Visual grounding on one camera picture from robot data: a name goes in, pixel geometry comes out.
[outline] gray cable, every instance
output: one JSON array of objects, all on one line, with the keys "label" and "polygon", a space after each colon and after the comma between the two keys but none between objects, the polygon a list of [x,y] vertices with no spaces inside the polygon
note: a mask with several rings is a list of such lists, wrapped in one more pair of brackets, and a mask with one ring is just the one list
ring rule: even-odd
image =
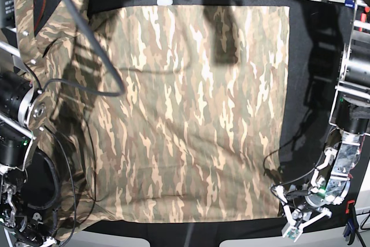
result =
[{"label": "gray cable", "polygon": [[113,79],[116,81],[116,83],[119,86],[119,91],[118,92],[102,92],[102,91],[93,90],[93,89],[83,87],[78,83],[70,82],[70,81],[65,80],[65,79],[50,79],[48,82],[46,82],[43,90],[45,90],[46,87],[51,82],[63,82],[63,83],[66,83],[70,86],[79,88],[81,90],[87,91],[87,92],[89,92],[91,94],[95,94],[95,95],[104,95],[106,97],[118,97],[119,95],[122,95],[125,91],[125,88],[124,88],[123,81],[122,81],[119,73],[117,72],[117,70],[113,66],[112,62],[110,62],[110,60],[109,60],[108,56],[106,55],[105,51],[103,50],[103,48],[101,47],[99,42],[96,40],[93,32],[90,30],[90,27],[87,25],[86,21],[80,15],[79,11],[77,10],[75,4],[73,4],[72,0],[63,0],[63,1],[64,1],[64,4],[65,4],[66,8],[68,9],[70,14],[72,15],[73,19],[75,20],[76,25],[79,27],[79,29],[82,31],[82,33],[85,34],[86,38],[88,39],[88,41],[92,45],[92,48],[94,49],[95,53],[102,59],[102,61],[104,63],[104,66],[108,69],[110,74],[112,74]]}]

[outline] camouflage fabric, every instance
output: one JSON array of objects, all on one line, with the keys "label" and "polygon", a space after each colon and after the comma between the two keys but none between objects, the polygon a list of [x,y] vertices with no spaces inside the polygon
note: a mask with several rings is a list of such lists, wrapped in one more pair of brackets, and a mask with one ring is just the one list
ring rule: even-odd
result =
[{"label": "camouflage fabric", "polygon": [[17,26],[17,46],[23,62],[30,64],[31,59],[37,61],[41,59],[34,37],[34,0],[14,0],[14,9]]},{"label": "camouflage fabric", "polygon": [[[86,1],[75,0],[79,8]],[[102,219],[277,217],[279,202],[270,194],[264,164],[272,172],[279,166],[278,154],[269,154],[279,148],[283,121],[288,12],[137,6],[90,18],[126,92],[107,98],[64,84],[49,87],[55,101],[49,125],[73,166],[77,230]],[[47,78],[117,90],[86,37],[74,30],[61,4],[37,36],[40,51],[49,48]],[[61,157],[47,134],[40,147]],[[68,182],[60,219],[58,236],[65,238],[73,223]]]}]

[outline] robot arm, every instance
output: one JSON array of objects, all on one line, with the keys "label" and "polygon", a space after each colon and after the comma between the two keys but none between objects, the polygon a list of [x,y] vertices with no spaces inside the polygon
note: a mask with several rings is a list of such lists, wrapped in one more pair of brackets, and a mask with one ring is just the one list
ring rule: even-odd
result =
[{"label": "robot arm", "polygon": [[287,224],[283,237],[295,241],[305,227],[332,213],[326,205],[343,202],[350,187],[350,170],[360,159],[370,120],[370,24],[356,20],[359,8],[368,7],[355,0],[350,42],[344,47],[329,123],[334,126],[323,153],[302,186],[272,186],[272,193],[283,205]]}]

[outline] red clamp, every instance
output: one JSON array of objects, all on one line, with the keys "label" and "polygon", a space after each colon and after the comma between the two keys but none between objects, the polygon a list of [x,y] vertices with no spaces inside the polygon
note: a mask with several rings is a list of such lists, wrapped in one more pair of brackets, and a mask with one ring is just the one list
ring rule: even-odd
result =
[{"label": "red clamp", "polygon": [[348,214],[348,213],[349,213],[349,205],[350,205],[350,204],[353,204],[353,205],[354,205],[354,203],[355,203],[355,200],[350,200],[350,201],[348,201],[348,202],[347,202],[347,206],[346,206],[346,214]]}]

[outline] black cloth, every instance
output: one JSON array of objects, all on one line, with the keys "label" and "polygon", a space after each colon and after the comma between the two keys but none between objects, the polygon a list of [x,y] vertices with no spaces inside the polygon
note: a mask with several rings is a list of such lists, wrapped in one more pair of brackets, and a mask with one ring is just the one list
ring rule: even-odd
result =
[{"label": "black cloth", "polygon": [[[42,24],[58,0],[48,0]],[[157,0],[90,0],[88,15],[127,6],[156,5]],[[308,0],[173,0],[173,5],[289,6],[290,43],[288,88],[279,158],[283,179],[296,178],[309,171],[319,158],[330,130],[328,119],[343,44],[348,43],[353,10],[338,3]],[[331,219],[324,218],[305,232],[342,227],[346,223],[346,203],[356,199],[367,165],[370,140],[366,139],[360,162],[351,171],[349,193],[342,205],[330,206]],[[196,223],[190,246],[219,246],[228,239],[276,237],[285,218],[239,222]],[[189,224],[140,224],[101,221],[87,231],[139,237],[151,246],[183,246]]]}]

